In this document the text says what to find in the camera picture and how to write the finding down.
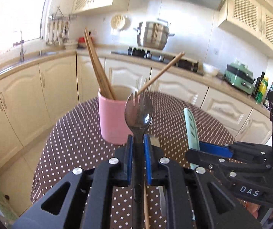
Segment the teal sheathed knife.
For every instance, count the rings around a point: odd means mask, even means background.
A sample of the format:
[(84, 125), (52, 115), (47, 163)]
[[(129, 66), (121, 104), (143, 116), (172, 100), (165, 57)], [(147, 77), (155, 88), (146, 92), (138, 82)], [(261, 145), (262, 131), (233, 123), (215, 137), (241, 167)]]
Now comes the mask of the teal sheathed knife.
[(195, 118), (190, 109), (184, 108), (184, 117), (185, 117), (189, 149), (200, 150), (197, 124), (195, 123)]

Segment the pink utensil cup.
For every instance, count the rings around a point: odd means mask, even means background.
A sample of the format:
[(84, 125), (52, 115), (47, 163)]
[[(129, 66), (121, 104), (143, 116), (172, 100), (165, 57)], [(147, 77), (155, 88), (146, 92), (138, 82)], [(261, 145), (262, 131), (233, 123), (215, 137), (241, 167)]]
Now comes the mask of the pink utensil cup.
[(98, 92), (99, 120), (102, 138), (108, 143), (122, 145), (132, 134), (125, 121), (125, 105), (129, 96), (138, 89), (129, 85), (113, 85), (116, 100), (111, 100)]

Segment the metal spoon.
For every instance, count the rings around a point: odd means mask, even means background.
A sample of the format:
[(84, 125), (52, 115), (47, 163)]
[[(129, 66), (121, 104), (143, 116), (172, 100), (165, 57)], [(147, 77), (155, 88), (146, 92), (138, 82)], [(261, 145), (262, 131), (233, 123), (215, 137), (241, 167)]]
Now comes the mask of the metal spoon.
[(160, 210), (161, 210), (161, 213), (164, 214), (165, 210), (166, 210), (166, 200), (165, 200), (163, 186), (158, 186), (158, 191), (159, 191), (159, 195), (160, 195)]

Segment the steel kitchen sink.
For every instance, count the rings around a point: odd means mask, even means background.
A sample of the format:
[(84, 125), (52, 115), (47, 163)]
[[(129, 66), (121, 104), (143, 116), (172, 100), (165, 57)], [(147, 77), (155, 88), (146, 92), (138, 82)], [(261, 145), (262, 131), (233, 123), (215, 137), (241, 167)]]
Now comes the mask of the steel kitchen sink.
[(55, 55), (58, 54), (59, 52), (53, 51), (53, 52), (42, 52), (40, 51), (37, 55), (34, 56), (29, 56), (27, 57), (24, 61), (10, 61), (7, 65), (5, 65), (4, 67), (0, 67), (0, 75), (10, 71), (11, 69), (13, 69), (14, 67), (26, 64), (29, 61), (33, 61), (33, 60), (37, 60), (40, 59), (42, 57), (46, 57), (46, 56), (50, 56), (50, 55)]

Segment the green yellow bottle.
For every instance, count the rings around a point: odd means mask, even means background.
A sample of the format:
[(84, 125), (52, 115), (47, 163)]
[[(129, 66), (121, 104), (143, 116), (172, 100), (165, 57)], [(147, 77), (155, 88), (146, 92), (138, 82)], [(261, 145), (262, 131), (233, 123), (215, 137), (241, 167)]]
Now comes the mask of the green yellow bottle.
[(268, 77), (264, 77), (259, 85), (258, 92), (255, 97), (257, 104), (260, 104), (262, 102), (263, 96), (265, 95), (267, 90), (267, 86), (268, 86)]

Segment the dark soy sauce bottle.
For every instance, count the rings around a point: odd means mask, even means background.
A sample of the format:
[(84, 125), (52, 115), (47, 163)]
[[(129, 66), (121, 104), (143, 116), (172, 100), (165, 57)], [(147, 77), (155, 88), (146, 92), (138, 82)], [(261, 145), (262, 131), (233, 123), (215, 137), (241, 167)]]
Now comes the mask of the dark soy sauce bottle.
[(266, 97), (265, 97), (265, 100), (264, 100), (264, 103), (263, 103), (263, 105), (265, 106), (266, 109), (269, 109), (268, 94), (269, 94), (270, 92), (272, 92), (272, 91), (273, 91), (273, 81), (272, 81), (272, 84), (271, 84), (271, 86), (270, 86), (270, 88), (269, 88), (267, 94), (266, 94)]

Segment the brown polka dot tablecloth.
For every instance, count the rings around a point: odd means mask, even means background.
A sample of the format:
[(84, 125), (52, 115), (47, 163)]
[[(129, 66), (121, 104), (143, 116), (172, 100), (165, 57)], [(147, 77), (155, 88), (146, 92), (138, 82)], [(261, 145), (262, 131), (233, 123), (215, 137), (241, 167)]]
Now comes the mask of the brown polka dot tablecloth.
[[(217, 119), (179, 98), (150, 92), (154, 117), (148, 133), (159, 140), (166, 157), (189, 167), (184, 108), (193, 113), (200, 141), (216, 145), (231, 144), (234, 137)], [(52, 129), (35, 169), (30, 200), (37, 202), (74, 168), (89, 170), (111, 158), (117, 145), (101, 135), (98, 99), (79, 104), (63, 116)]]

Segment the green electric cooker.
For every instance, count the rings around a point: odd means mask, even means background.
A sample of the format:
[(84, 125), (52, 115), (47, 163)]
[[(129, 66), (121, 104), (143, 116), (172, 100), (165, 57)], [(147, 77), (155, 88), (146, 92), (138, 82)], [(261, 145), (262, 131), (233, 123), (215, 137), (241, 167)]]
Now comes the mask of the green electric cooker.
[(224, 81), (247, 95), (250, 95), (254, 89), (253, 84), (255, 79), (253, 77), (253, 72), (244, 64), (231, 63), (227, 65), (225, 69)]

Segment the dark oil bottle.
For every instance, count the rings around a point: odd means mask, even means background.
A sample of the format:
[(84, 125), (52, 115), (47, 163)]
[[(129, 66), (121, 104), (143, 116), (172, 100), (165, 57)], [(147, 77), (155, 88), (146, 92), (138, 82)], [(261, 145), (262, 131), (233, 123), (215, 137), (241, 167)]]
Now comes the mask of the dark oil bottle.
[(260, 86), (261, 81), (263, 80), (264, 77), (265, 77), (265, 72), (263, 71), (261, 76), (257, 78), (256, 83), (254, 85), (254, 89), (253, 89), (253, 92), (252, 92), (252, 96), (254, 98), (256, 97), (256, 94), (258, 93), (259, 86)]

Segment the white bowl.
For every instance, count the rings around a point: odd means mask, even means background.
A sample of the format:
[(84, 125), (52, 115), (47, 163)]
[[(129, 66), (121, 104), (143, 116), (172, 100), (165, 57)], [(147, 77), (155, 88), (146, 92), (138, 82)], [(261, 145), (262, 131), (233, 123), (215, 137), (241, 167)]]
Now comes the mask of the white bowl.
[(203, 72), (204, 72), (204, 76), (216, 77), (217, 74), (219, 73), (219, 69), (212, 65), (203, 63)]

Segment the black gas stove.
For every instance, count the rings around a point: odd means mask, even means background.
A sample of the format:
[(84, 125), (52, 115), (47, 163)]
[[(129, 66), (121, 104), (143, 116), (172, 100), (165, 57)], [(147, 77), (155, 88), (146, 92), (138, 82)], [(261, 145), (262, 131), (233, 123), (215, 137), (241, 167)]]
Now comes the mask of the black gas stove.
[[(111, 51), (111, 54), (124, 55), (134, 58), (137, 57), (162, 63), (164, 65), (167, 65), (176, 57), (176, 54), (140, 47), (128, 47), (124, 50), (114, 50)], [(174, 66), (204, 76), (203, 66), (199, 61), (182, 57)]]

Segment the cream lower cabinets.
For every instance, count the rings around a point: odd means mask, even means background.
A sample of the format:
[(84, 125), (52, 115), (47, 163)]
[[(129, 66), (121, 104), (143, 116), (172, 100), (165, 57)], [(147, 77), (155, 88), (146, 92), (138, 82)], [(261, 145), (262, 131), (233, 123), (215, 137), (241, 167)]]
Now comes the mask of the cream lower cabinets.
[[(0, 168), (77, 104), (98, 96), (91, 61), (74, 52), (37, 57), (0, 71)], [(268, 111), (215, 77), (172, 67), (149, 88), (218, 119), (239, 141), (267, 143)]]

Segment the cream cabinets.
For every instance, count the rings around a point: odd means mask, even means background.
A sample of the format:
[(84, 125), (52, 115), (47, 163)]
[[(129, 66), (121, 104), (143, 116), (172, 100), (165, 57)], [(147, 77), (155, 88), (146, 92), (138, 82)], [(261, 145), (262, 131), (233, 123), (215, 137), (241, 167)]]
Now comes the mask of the cream cabinets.
[[(37, 57), (0, 71), (0, 168), (77, 104), (98, 96), (91, 61), (74, 52)], [(218, 119), (239, 141), (267, 143), (268, 111), (215, 77), (172, 67), (149, 88)]]
[[(72, 13), (93, 15), (127, 9), (128, 0), (74, 0)], [(219, 28), (273, 58), (273, 0), (222, 0), (215, 11)]]

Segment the stainless steel steamer pot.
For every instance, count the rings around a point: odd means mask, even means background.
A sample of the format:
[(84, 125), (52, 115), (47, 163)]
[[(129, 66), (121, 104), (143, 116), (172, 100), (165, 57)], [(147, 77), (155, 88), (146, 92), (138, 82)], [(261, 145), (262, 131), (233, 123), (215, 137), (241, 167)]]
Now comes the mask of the stainless steel steamer pot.
[(168, 21), (156, 19), (155, 21), (140, 22), (136, 31), (136, 40), (139, 47), (163, 50), (169, 37), (175, 34), (169, 33)]

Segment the cream upper cabinets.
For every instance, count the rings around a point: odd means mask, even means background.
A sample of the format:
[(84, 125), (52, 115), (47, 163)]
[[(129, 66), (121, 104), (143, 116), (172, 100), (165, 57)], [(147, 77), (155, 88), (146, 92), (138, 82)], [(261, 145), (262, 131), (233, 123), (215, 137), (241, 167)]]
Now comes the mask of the cream upper cabinets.
[[(74, 0), (72, 13), (93, 15), (127, 9), (128, 0)], [(215, 11), (219, 28), (273, 58), (273, 0), (222, 0)]]

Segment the chrome faucet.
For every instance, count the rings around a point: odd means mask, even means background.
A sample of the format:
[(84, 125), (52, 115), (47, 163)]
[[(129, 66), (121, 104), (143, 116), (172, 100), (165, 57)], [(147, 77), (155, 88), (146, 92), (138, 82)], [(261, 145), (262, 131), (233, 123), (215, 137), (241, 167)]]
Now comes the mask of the chrome faucet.
[(21, 63), (25, 61), (24, 43), (25, 43), (25, 41), (23, 40), (22, 31), (14, 31), (14, 42), (12, 43), (12, 45), (14, 47), (20, 47), (20, 62)]

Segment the red container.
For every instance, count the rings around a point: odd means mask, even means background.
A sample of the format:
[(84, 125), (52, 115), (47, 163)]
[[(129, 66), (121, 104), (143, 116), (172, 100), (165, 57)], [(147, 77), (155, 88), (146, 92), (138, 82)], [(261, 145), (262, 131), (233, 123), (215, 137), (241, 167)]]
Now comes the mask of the red container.
[(87, 44), (86, 44), (85, 38), (80, 37), (78, 39), (78, 49), (86, 49), (86, 48), (87, 48)]

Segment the cream round strainer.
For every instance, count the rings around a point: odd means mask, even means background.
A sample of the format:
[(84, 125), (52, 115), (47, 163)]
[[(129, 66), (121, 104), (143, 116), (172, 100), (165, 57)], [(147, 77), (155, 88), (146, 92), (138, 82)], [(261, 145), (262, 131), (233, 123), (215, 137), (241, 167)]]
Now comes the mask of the cream round strainer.
[(127, 15), (114, 15), (110, 21), (111, 28), (118, 31), (127, 30), (130, 25), (131, 21)]

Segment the hanging utensil rack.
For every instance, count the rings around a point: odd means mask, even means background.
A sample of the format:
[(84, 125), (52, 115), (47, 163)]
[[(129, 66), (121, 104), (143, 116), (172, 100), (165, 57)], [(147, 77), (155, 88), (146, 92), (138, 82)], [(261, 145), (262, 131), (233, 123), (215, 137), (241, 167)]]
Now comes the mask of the hanging utensil rack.
[(58, 6), (56, 12), (48, 16), (46, 45), (59, 47), (68, 43), (70, 24), (75, 19), (76, 15), (65, 15)]

